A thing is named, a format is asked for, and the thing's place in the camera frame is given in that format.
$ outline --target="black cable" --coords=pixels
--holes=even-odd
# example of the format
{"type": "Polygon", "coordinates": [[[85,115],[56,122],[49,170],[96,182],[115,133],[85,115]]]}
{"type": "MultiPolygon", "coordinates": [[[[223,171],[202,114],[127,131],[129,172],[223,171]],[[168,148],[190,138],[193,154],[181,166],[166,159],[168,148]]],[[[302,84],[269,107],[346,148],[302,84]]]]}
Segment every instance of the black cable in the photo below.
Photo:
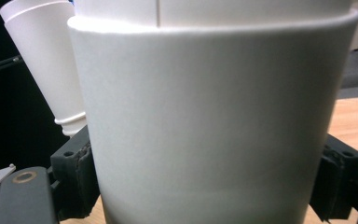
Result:
{"type": "Polygon", "coordinates": [[[21,57],[21,55],[17,55],[15,57],[5,59],[5,60],[0,62],[0,70],[8,68],[8,67],[13,66],[13,65],[16,65],[18,63],[23,63],[23,62],[24,62],[24,60],[21,57]]]}

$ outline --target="cup rim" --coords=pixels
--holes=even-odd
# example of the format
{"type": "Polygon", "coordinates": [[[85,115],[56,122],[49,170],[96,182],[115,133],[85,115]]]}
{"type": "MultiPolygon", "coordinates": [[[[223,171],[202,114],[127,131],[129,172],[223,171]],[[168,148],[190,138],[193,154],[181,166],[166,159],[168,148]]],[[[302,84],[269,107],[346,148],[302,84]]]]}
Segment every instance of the cup rim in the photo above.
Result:
{"type": "Polygon", "coordinates": [[[0,14],[4,22],[8,22],[22,13],[38,7],[48,6],[57,3],[69,3],[66,0],[12,0],[0,8],[0,14]]]}
{"type": "Polygon", "coordinates": [[[340,26],[348,22],[358,21],[358,9],[351,10],[344,15],[307,21],[273,22],[255,25],[233,26],[205,26],[205,27],[157,27],[130,24],[123,21],[101,20],[74,16],[67,22],[69,28],[79,32],[92,32],[103,34],[178,34],[178,33],[265,33],[281,30],[313,30],[340,26]]]}

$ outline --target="black background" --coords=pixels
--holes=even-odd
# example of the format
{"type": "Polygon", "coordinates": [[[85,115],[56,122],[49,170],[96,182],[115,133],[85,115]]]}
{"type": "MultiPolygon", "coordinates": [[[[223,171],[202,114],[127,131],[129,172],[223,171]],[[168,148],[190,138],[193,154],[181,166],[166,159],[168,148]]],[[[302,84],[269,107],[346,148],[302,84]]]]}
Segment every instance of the black background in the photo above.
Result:
{"type": "MultiPolygon", "coordinates": [[[[0,16],[0,61],[16,55],[0,16]]],[[[0,70],[0,169],[49,167],[49,156],[67,140],[25,63],[0,70]]]]}

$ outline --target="wooden table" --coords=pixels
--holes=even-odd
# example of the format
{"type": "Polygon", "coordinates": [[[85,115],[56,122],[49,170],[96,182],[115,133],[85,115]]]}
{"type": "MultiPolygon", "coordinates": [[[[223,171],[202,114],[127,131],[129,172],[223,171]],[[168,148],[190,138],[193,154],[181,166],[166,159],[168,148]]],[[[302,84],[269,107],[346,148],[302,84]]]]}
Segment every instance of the wooden table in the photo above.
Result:
{"type": "MultiPolygon", "coordinates": [[[[338,100],[330,125],[329,133],[358,150],[358,98],[338,100]]],[[[332,220],[332,224],[355,224],[358,213],[352,210],[349,220],[332,220]]],[[[98,200],[92,213],[85,219],[70,219],[63,224],[104,224],[101,200],[98,200]]],[[[308,209],[304,224],[321,224],[312,209],[308,209]]]]}

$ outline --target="stacked paper cup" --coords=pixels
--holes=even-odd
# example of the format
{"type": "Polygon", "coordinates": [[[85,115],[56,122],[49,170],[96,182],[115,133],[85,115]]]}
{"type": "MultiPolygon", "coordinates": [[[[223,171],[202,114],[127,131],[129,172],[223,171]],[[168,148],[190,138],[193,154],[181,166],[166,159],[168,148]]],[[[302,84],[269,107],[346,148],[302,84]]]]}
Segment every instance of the stacked paper cup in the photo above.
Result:
{"type": "Polygon", "coordinates": [[[65,0],[13,0],[0,9],[5,26],[65,135],[86,125],[65,0]]]}
{"type": "Polygon", "coordinates": [[[350,1],[75,2],[107,223],[303,222],[350,1]]]}

